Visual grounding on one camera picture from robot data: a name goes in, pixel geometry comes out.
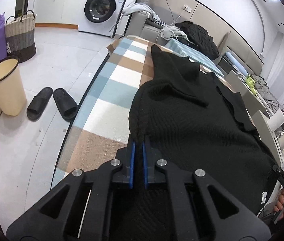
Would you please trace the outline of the right hand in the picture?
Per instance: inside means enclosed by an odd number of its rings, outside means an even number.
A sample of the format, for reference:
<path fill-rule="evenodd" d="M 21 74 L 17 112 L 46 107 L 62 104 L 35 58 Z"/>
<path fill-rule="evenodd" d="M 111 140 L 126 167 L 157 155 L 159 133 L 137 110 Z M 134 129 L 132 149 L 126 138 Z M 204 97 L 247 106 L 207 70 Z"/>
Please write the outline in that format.
<path fill-rule="evenodd" d="M 277 201 L 275 202 L 275 205 L 273 207 L 273 211 L 282 212 L 282 214 L 278 218 L 279 220 L 282 220 L 284 218 L 284 188 L 278 194 Z"/>

